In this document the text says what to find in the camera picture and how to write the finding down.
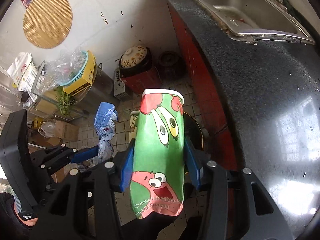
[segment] turquoise plastic basket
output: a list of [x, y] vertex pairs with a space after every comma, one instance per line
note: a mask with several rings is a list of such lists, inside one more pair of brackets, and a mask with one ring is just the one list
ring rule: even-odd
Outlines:
[[70, 84], [72, 84], [73, 82], [77, 81], [78, 79], [80, 79], [82, 77], [83, 72], [84, 72], [84, 68], [87, 65], [88, 58], [89, 58], [88, 52], [86, 50], [83, 50], [82, 53], [85, 55], [85, 62], [83, 64], [82, 68], [80, 69], [78, 74], [73, 77], [73, 79], [71, 79], [70, 81], [68, 81], [66, 83], [59, 84], [60, 86], [64, 87], [64, 86], [70, 85]]

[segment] metal bolt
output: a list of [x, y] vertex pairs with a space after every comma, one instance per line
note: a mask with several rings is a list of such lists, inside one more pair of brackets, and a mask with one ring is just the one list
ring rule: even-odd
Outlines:
[[250, 175], [252, 173], [252, 171], [249, 168], [244, 168], [243, 172], [247, 175]]
[[215, 161], [208, 161], [207, 165], [211, 168], [214, 168], [215, 166], [217, 166], [217, 163]]
[[70, 175], [72, 175], [72, 176], [77, 175], [78, 172], [79, 172], [78, 169], [72, 169], [72, 170], [70, 171]]
[[104, 166], [108, 169], [112, 168], [115, 164], [113, 162], [106, 162]]

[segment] ceramic lid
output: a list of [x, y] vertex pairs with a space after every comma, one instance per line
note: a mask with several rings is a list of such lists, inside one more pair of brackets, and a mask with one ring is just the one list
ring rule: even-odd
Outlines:
[[134, 46], [127, 49], [122, 55], [121, 66], [123, 68], [131, 68], [139, 64], [147, 55], [147, 48], [142, 45]]

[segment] stainless steel sink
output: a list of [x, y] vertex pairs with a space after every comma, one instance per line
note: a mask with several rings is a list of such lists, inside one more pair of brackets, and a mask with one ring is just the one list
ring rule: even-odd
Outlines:
[[217, 20], [231, 31], [232, 38], [285, 40], [314, 44], [311, 35], [276, 0], [197, 0]]

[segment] round bamboo mat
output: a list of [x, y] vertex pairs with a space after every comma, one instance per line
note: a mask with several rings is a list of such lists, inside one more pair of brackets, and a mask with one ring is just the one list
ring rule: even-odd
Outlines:
[[61, 44], [71, 25], [68, 0], [33, 0], [23, 17], [23, 31], [28, 41], [43, 49]]

